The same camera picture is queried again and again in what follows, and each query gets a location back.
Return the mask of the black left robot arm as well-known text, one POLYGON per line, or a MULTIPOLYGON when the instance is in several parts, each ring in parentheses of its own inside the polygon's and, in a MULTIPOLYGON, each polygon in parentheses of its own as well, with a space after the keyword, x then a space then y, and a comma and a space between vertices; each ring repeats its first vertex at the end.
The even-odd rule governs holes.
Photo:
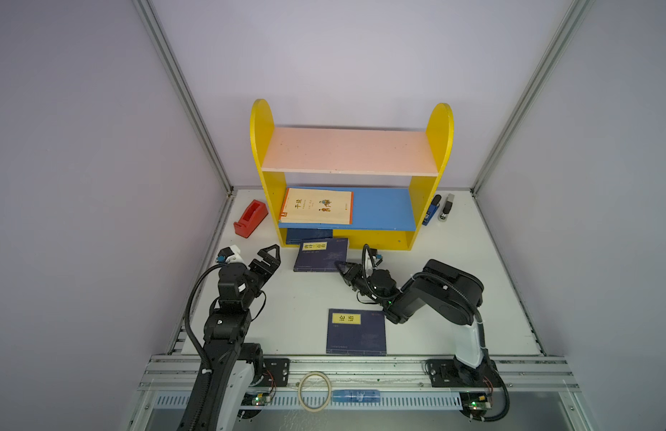
POLYGON ((265 372, 263 350, 246 343, 254 320, 250 307, 263 294, 263 287, 279 269, 280 246, 259 250, 245 264, 235 248, 221 250, 223 257, 196 280, 183 314, 187 337, 200 358, 200 367, 179 430, 232 430, 248 388, 265 372), (203 339, 194 333, 190 312, 197 291, 216 272, 218 297, 210 306, 203 339))

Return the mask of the small dark blue poetry book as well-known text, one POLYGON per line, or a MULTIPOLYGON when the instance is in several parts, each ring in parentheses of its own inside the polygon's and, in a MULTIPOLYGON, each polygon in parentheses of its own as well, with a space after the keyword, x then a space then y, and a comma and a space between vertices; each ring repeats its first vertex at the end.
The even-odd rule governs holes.
POLYGON ((294 272, 337 272, 336 264, 346 261, 349 240, 331 238, 305 241, 293 266, 294 272))

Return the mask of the large dark blue book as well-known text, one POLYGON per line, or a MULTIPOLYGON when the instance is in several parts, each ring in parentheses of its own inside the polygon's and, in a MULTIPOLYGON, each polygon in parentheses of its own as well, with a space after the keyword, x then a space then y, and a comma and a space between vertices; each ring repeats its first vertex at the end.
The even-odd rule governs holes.
POLYGON ((370 310, 329 309, 326 353, 354 357, 387 355, 386 317, 370 310))

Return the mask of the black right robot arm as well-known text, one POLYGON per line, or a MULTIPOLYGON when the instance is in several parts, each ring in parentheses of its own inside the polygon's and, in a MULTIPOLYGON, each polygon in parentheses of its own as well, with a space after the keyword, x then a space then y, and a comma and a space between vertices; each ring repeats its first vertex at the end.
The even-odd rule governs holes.
POLYGON ((432 308, 455 326, 451 369, 458 381, 467 387, 486 383, 503 386, 485 343, 479 312, 484 285, 478 278, 438 260, 428 260, 402 287, 388 270, 372 264, 338 261, 336 269, 352 291, 381 307, 391 323, 406 323, 421 308, 432 308))

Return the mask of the red-edged beige reading book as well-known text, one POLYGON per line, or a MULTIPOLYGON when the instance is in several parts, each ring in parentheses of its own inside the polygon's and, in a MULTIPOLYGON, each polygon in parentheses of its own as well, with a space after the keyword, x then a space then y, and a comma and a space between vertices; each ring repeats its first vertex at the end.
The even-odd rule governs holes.
POLYGON ((353 222, 354 192, 289 188, 279 221, 286 224, 341 224, 353 222))

